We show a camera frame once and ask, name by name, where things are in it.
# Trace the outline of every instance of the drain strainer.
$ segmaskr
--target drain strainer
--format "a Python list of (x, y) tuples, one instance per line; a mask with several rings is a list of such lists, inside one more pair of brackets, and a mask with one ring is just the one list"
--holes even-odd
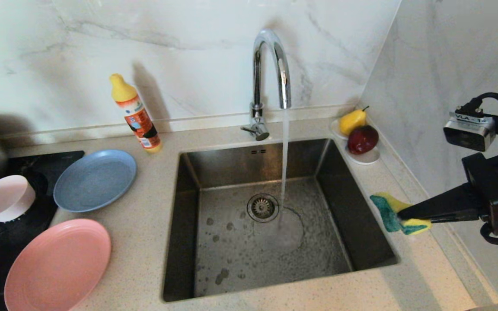
[(271, 195), (259, 193), (247, 203), (247, 214), (258, 222), (269, 222), (278, 215), (278, 201)]

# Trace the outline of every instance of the apple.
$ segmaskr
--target apple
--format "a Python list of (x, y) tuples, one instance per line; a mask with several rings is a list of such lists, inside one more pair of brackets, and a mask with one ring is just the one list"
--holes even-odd
[(352, 130), (347, 141), (347, 148), (352, 154), (363, 154), (376, 147), (379, 139), (378, 131), (369, 126), (361, 126)]

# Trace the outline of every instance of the marble wall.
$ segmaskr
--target marble wall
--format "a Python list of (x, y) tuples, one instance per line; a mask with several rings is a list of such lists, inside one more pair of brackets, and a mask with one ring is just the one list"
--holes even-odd
[(109, 96), (115, 72), (154, 119), (247, 113), (252, 44), (264, 27), (288, 54), (295, 108), (354, 106), (399, 3), (0, 0), (0, 134), (121, 124)]
[[(360, 105), (430, 195), (466, 181), (461, 158), (475, 153), (448, 144), (443, 126), (457, 105), (498, 92), (498, 1), (403, 0)], [(498, 114), (498, 103), (482, 108)], [(486, 157), (498, 154), (498, 137)], [(498, 246), (479, 235), (482, 223), (453, 227), (498, 289)]]

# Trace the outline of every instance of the stainless steel sink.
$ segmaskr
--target stainless steel sink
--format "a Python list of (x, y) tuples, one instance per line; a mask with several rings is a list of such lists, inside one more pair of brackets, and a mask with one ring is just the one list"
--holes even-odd
[(332, 140), (180, 154), (164, 301), (397, 262)]

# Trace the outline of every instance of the chrome faucet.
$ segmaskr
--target chrome faucet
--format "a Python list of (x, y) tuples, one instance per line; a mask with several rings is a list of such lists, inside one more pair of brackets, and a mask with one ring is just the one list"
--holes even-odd
[(274, 56), (276, 75), (278, 77), (280, 109), (291, 108), (289, 68), (282, 43), (272, 30), (263, 29), (259, 32), (253, 44), (253, 102), (249, 105), (251, 122), (249, 127), (241, 127), (242, 130), (250, 132), (257, 140), (265, 140), (270, 135), (262, 114), (265, 105), (261, 102), (261, 47), (265, 43)]

